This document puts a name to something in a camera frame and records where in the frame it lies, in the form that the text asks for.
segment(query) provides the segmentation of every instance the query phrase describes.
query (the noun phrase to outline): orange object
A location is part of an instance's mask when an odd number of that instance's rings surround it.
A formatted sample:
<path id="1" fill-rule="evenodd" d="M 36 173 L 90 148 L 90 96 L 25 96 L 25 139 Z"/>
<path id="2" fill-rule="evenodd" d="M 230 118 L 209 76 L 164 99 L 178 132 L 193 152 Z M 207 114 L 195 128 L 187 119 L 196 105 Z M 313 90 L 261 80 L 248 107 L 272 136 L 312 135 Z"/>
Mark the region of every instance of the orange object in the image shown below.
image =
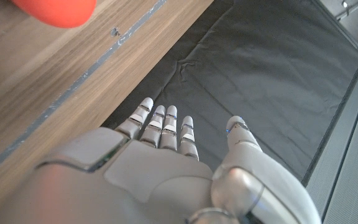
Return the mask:
<path id="1" fill-rule="evenodd" d="M 84 24 L 92 15 L 96 0 L 12 0 L 38 20 L 61 28 Z"/>

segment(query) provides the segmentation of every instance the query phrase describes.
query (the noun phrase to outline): gray floor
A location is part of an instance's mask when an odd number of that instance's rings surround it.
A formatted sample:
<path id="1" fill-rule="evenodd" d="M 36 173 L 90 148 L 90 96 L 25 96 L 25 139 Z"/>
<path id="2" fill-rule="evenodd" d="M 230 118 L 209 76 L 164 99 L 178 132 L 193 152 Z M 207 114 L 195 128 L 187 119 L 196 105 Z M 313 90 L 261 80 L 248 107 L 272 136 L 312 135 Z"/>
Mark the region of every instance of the gray floor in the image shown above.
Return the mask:
<path id="1" fill-rule="evenodd" d="M 358 81 L 307 190 L 324 223 L 358 223 Z"/>

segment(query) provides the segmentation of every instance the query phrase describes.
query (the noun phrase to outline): white robotic hand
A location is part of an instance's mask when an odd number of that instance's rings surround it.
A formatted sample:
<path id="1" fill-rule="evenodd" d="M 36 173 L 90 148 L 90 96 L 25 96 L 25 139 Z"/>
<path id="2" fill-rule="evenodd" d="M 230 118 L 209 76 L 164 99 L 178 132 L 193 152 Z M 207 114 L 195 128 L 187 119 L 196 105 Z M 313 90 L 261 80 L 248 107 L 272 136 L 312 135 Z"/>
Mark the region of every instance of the white robotic hand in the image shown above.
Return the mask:
<path id="1" fill-rule="evenodd" d="M 305 188 L 240 117 L 227 124 L 229 154 L 213 174 L 198 161 L 189 116 L 177 147 L 174 106 L 158 106 L 138 138 L 152 106 L 146 98 L 114 131 L 53 151 L 0 208 L 0 223 L 320 223 Z"/>

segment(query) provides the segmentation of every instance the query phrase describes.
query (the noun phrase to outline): wooden surface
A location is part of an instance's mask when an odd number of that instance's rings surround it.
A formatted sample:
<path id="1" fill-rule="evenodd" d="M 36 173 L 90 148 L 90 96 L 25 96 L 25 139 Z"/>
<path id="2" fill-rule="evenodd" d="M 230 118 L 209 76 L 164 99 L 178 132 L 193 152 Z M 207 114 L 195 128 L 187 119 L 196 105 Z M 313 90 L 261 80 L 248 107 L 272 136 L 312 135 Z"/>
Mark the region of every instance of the wooden surface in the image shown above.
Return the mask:
<path id="1" fill-rule="evenodd" d="M 157 0 L 99 0 L 76 29 L 50 27 L 0 0 L 0 153 Z M 97 128 L 212 0 L 166 3 L 0 165 L 0 203 L 51 148 Z"/>

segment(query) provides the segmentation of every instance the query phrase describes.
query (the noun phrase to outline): dark gray cloth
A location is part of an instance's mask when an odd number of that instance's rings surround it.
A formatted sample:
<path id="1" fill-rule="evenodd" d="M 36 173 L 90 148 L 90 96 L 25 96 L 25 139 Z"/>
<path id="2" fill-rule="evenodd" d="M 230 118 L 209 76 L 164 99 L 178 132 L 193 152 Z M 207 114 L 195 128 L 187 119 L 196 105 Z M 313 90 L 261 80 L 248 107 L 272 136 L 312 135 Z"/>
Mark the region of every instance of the dark gray cloth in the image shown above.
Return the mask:
<path id="1" fill-rule="evenodd" d="M 358 51 L 310 1 L 215 1 L 103 126 L 150 96 L 194 119 L 200 161 L 227 153 L 242 116 L 262 150 L 302 179 L 358 66 Z"/>

